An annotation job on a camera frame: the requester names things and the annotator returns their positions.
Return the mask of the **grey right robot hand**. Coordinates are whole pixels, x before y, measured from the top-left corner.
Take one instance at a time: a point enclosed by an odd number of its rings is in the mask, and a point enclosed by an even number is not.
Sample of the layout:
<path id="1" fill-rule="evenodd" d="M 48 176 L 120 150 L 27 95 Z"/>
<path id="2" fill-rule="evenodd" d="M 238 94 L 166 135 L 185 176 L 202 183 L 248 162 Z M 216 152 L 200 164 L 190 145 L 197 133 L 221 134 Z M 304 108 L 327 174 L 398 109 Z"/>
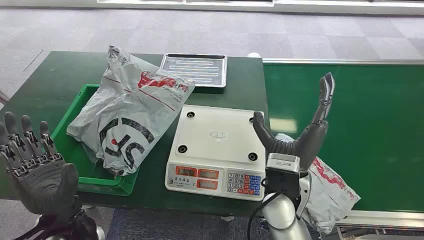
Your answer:
<path id="1" fill-rule="evenodd" d="M 335 79 L 328 72 L 319 80 L 319 99 L 317 110 L 302 134 L 294 141 L 283 141 L 273 136 L 265 126 L 264 117 L 259 112 L 253 113 L 252 124 L 256 135 L 266 153 L 297 156 L 300 158 L 301 172 L 307 172 L 319 153 L 328 130 L 326 118 L 329 114 L 335 90 Z"/>

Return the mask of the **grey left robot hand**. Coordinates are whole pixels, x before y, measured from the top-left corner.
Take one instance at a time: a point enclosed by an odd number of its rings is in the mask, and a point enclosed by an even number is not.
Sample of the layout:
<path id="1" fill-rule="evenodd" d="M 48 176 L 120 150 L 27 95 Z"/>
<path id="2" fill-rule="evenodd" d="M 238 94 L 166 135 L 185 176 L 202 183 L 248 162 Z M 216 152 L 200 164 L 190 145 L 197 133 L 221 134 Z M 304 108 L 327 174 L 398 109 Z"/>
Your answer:
<path id="1" fill-rule="evenodd" d="M 57 151 L 47 121 L 40 122 L 39 137 L 28 115 L 20 123 L 21 132 L 16 116 L 7 111 L 0 124 L 0 159 L 12 189 L 31 213 L 73 216 L 80 208 L 76 166 Z"/>

